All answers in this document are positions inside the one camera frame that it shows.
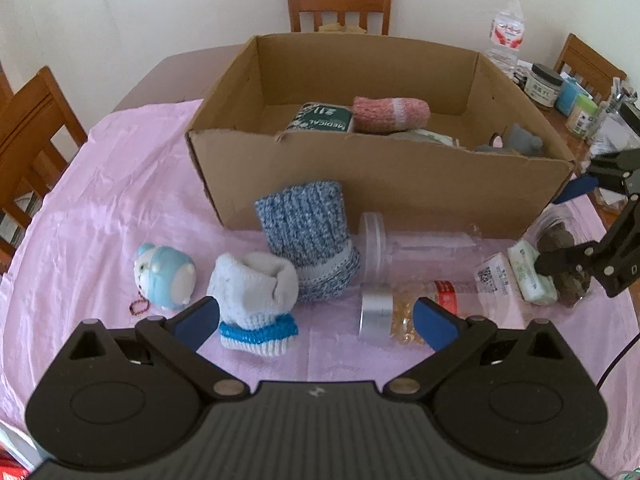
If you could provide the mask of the blue round container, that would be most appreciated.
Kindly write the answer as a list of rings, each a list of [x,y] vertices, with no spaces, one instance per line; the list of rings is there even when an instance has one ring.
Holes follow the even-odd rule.
[[[582,88],[582,85],[574,77],[564,78],[554,107],[567,117],[572,111],[578,96],[590,98],[589,92]]]

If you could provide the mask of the brown cardboard box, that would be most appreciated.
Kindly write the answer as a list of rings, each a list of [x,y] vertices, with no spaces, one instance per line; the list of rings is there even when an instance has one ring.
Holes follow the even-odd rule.
[[[418,98],[428,128],[458,148],[358,131],[286,131],[308,102]],[[519,124],[539,157],[474,151]],[[484,55],[434,42],[351,34],[251,39],[186,130],[194,167],[220,222],[256,230],[258,198],[319,180],[343,189],[356,226],[380,212],[395,231],[479,230],[518,238],[570,180],[575,159],[532,101]]]

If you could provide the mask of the plastic water bottle red label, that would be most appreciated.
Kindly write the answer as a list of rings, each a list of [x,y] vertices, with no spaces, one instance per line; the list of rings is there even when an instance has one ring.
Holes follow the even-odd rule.
[[[515,72],[524,39],[525,18],[521,0],[506,0],[491,21],[489,42],[484,50],[488,60],[509,79]]]

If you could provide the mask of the empty clear plastic jar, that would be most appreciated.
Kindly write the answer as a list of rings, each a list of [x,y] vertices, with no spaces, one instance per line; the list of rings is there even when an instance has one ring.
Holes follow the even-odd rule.
[[[485,253],[478,232],[390,231],[380,212],[360,216],[355,242],[359,284],[464,280]]]

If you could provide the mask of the green medical mask pack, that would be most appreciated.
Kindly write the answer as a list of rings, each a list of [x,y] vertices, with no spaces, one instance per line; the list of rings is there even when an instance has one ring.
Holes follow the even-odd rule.
[[[352,111],[349,107],[308,102],[303,104],[286,127],[290,130],[351,132]]]

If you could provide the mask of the grey plush toy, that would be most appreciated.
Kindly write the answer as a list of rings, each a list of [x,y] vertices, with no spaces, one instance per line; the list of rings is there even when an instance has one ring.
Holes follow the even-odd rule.
[[[506,133],[494,133],[487,144],[474,148],[481,153],[516,153],[526,157],[539,157],[544,152],[544,141],[519,124]]]

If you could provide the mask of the pink table cloth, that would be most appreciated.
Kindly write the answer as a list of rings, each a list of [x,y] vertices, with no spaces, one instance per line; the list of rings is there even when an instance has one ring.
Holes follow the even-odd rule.
[[[160,104],[103,118],[47,195],[1,279],[1,418],[17,430],[37,382],[86,318],[133,326],[134,257],[140,245],[188,254],[203,295],[216,258],[266,249],[261,232],[221,226],[186,148],[195,102]],[[251,386],[263,380],[387,382],[430,354],[423,344],[370,344],[358,336],[360,290],[297,306],[299,337],[280,358],[230,351],[217,337],[201,354]],[[550,318],[589,375],[602,382],[608,428],[594,461],[608,476],[639,463],[638,321],[628,295],[593,286],[574,310]]]

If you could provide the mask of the silver lid jar yellow contents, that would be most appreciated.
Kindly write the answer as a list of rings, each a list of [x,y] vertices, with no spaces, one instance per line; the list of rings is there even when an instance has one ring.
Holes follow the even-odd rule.
[[[439,350],[460,335],[467,318],[501,324],[513,306],[507,292],[472,282],[367,284],[361,287],[359,337]]]

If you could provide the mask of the clear jar brown lumps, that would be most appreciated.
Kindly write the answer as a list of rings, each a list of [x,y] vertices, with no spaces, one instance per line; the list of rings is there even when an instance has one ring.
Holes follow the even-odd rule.
[[[525,239],[541,256],[541,268],[558,292],[558,303],[574,308],[590,289],[591,275],[584,265],[571,259],[573,248],[589,240],[566,205],[548,206],[527,230]]]

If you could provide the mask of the pink knitted sock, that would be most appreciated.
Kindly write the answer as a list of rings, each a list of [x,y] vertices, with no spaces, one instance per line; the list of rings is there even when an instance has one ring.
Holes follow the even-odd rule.
[[[389,134],[424,129],[430,120],[427,102],[415,98],[368,99],[357,96],[352,106],[352,120],[358,132]]]

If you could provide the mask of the clear plastic bag clutter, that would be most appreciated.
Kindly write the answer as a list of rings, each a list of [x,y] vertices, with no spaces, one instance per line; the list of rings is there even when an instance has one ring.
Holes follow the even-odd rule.
[[[639,146],[639,116],[634,112],[638,93],[614,77],[608,98],[601,102],[590,130],[587,158],[632,150]]]

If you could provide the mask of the wooden chair left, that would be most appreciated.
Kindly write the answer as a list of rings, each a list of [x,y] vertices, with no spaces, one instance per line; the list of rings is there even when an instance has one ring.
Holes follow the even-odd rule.
[[[88,140],[55,76],[44,66],[1,111],[1,212],[22,229],[29,227],[32,218],[17,206],[17,197],[31,190],[43,198],[55,186],[40,171],[38,160],[45,160],[58,178],[68,167],[52,143],[61,129],[68,131],[78,148]]]

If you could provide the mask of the black lid glass jar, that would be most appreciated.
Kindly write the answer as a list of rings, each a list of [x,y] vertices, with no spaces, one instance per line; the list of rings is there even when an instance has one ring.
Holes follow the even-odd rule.
[[[533,63],[529,70],[524,92],[537,106],[553,108],[558,99],[563,78],[555,70],[540,63]]]

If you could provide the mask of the green tissue pack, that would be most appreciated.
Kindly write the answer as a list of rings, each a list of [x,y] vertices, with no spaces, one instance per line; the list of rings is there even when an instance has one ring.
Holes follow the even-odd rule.
[[[539,252],[527,240],[519,240],[508,249],[508,259],[518,288],[525,301],[536,306],[550,306],[559,299],[552,278],[535,269]]]
[[[414,142],[430,142],[440,145],[450,146],[450,148],[458,148],[460,146],[459,140],[452,136],[446,136],[425,129],[411,129],[401,132],[395,132],[390,134],[390,138],[397,140],[409,140]]]

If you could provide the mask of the blue white plush toy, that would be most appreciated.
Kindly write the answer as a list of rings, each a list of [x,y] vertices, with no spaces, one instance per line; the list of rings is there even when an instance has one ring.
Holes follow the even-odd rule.
[[[154,306],[179,310],[190,304],[196,284],[191,257],[170,246],[144,243],[134,258],[134,282]]]

